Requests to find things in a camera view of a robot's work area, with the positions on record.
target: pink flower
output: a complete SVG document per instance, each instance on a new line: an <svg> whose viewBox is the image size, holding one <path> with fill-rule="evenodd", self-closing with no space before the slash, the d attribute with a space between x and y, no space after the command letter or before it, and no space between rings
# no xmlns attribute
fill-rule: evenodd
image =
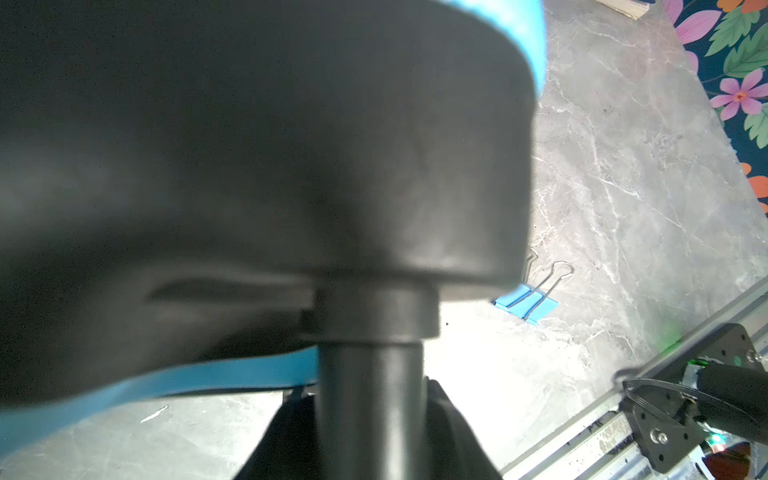
<svg viewBox="0 0 768 480"><path fill-rule="evenodd" d="M667 10L667 17L674 25L683 12L683 0L663 0L662 2ZM675 28L677 37L683 45L701 39L709 30L712 30L722 14L721 10L702 10L692 14Z"/></svg>
<svg viewBox="0 0 768 480"><path fill-rule="evenodd" d="M761 80L763 80L762 68L758 68L744 77L744 82L741 85L735 78L724 78L720 82L720 90L728 95L717 95L710 100L710 103L715 108L728 105L720 112L720 118L723 120L733 118L739 111L739 105L745 114L757 115L763 110L763 104L755 98L768 97L768 84L755 86Z"/></svg>

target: white scratch mark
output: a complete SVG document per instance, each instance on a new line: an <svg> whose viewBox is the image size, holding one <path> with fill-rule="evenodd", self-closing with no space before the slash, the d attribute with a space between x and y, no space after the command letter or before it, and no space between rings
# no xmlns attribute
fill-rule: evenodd
<svg viewBox="0 0 768 480"><path fill-rule="evenodd" d="M168 408L168 406L165 406L162 409L157 410L155 413L153 413L152 415L149 415L146 419L140 421L139 423L144 423L144 422L148 422L149 420L152 420L153 418L155 418L158 415L160 415L167 408Z"/></svg>

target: orange flower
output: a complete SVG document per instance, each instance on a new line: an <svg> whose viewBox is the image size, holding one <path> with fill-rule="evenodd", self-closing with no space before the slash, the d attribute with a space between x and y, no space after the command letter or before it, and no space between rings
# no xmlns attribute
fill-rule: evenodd
<svg viewBox="0 0 768 480"><path fill-rule="evenodd" d="M717 0L717 7L722 8L723 12L732 12L741 2L744 2L741 13L757 12L768 7L768 0Z"/></svg>

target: black shaft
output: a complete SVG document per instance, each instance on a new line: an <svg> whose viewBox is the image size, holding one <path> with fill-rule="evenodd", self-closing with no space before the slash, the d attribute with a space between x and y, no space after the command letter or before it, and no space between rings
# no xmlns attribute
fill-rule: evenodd
<svg viewBox="0 0 768 480"><path fill-rule="evenodd" d="M320 345L317 426L325 478L423 477L423 359L421 343Z"/></svg>

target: blue edge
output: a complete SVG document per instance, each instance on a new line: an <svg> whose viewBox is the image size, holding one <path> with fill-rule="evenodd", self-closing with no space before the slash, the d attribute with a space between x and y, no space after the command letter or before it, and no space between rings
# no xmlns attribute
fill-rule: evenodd
<svg viewBox="0 0 768 480"><path fill-rule="evenodd" d="M442 0L492 25L517 45L538 95L547 66L544 12L540 0ZM54 403L0 409L0 458L90 415L127 402L218 389L286 389L317 381L317 349L252 359L180 366L127 379Z"/></svg>

